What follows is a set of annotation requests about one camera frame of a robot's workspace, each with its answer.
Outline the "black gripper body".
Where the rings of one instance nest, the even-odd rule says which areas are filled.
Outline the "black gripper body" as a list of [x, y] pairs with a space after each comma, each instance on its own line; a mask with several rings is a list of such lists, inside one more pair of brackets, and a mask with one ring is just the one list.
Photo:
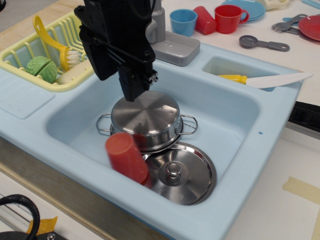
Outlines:
[[124, 65], [157, 81], [153, 69], [156, 55], [146, 38], [146, 28], [152, 21], [153, 0], [86, 0], [74, 9], [81, 26], [102, 29], [108, 33], [112, 49]]

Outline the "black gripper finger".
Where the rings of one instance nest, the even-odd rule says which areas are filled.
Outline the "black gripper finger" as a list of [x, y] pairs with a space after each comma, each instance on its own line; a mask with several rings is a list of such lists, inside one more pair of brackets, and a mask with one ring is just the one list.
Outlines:
[[91, 66], [101, 81], [125, 69], [124, 62], [118, 58], [112, 49], [106, 31], [82, 25], [80, 27], [79, 37]]
[[120, 65], [117, 71], [126, 101], [134, 102], [136, 98], [150, 89], [150, 82], [144, 74], [133, 71], [126, 65]]

